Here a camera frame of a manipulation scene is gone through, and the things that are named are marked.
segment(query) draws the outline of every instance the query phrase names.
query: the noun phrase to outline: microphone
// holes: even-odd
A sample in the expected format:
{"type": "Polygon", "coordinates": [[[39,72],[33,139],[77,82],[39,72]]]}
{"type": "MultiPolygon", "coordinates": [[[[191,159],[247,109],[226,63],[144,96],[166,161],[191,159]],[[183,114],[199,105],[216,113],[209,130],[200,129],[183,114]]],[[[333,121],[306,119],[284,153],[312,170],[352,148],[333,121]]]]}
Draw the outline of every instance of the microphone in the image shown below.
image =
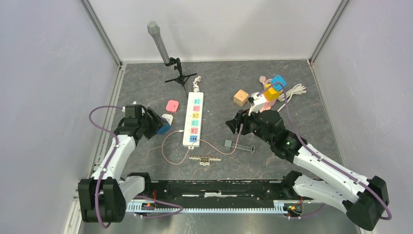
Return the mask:
{"type": "Polygon", "coordinates": [[[148,23],[148,33],[152,36],[153,40],[155,41],[156,47],[158,47],[159,53],[161,54],[164,63],[168,64],[170,62],[170,58],[165,48],[164,41],[161,37],[161,29],[155,21],[151,21],[148,23]]]}

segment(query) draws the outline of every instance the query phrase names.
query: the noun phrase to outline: power strip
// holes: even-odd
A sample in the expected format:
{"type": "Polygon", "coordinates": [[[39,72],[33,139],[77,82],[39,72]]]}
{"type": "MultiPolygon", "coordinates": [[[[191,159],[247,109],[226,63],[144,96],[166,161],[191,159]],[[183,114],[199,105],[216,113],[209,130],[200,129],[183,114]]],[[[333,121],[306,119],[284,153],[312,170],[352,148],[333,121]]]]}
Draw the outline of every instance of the power strip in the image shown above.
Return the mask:
{"type": "Polygon", "coordinates": [[[204,93],[190,92],[188,94],[187,116],[185,118],[184,139],[182,140],[185,147],[199,147],[203,105],[204,93]]]}

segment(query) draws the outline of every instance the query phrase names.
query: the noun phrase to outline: white cable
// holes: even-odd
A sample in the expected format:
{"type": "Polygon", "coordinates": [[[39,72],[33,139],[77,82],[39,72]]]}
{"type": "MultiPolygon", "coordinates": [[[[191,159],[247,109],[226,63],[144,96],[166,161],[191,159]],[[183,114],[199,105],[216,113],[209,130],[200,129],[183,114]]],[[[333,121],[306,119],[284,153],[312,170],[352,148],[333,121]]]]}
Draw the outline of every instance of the white cable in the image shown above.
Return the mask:
{"type": "Polygon", "coordinates": [[[194,92],[199,92],[199,86],[198,82],[201,82],[202,78],[201,76],[198,76],[197,78],[194,79],[194,82],[192,83],[194,85],[194,92]]]}
{"type": "MultiPolygon", "coordinates": [[[[307,93],[307,91],[305,90],[306,87],[302,84],[297,84],[296,86],[294,86],[292,89],[287,91],[287,102],[289,102],[291,100],[291,97],[293,95],[301,95],[301,94],[305,94],[307,93]]],[[[278,101],[284,101],[284,95],[280,95],[277,98],[278,101]]],[[[278,112],[280,112],[280,110],[285,106],[285,103],[278,109],[278,112]]]]}

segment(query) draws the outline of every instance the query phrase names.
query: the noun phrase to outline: black tripod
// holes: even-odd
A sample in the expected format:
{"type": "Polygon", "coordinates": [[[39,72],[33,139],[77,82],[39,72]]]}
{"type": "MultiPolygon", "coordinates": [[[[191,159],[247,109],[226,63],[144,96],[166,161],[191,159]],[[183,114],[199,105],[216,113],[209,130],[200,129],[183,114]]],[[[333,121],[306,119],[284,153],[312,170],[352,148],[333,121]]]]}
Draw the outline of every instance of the black tripod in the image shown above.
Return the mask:
{"type": "Polygon", "coordinates": [[[181,84],[183,86],[183,88],[185,90],[185,94],[188,97],[187,89],[185,88],[185,83],[188,81],[189,77],[195,76],[195,75],[197,75],[197,73],[187,75],[187,76],[183,75],[182,74],[181,60],[179,58],[170,58],[169,63],[165,63],[165,65],[167,67],[172,66],[174,64],[176,64],[176,66],[174,66],[173,68],[174,68],[174,70],[178,70],[179,76],[175,79],[169,79],[169,80],[165,81],[165,83],[168,83],[168,82],[171,82],[171,81],[178,82],[178,84],[181,84]]]}

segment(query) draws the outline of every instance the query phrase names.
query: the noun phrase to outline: white panel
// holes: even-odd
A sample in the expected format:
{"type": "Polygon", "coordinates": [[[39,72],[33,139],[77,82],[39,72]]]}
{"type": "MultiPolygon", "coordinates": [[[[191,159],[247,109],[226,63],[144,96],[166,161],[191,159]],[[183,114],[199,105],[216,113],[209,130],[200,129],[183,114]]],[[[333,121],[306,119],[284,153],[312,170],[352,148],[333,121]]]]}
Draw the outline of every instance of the white panel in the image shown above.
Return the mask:
{"type": "Polygon", "coordinates": [[[387,182],[391,221],[374,233],[411,233],[413,1],[351,1],[315,72],[349,169],[387,182]]]}
{"type": "Polygon", "coordinates": [[[307,59],[340,0],[91,0],[123,61],[161,61],[146,25],[156,21],[169,56],[185,60],[307,59]]]}
{"type": "Polygon", "coordinates": [[[117,66],[78,0],[2,0],[0,32],[0,233],[59,234],[117,66]]]}

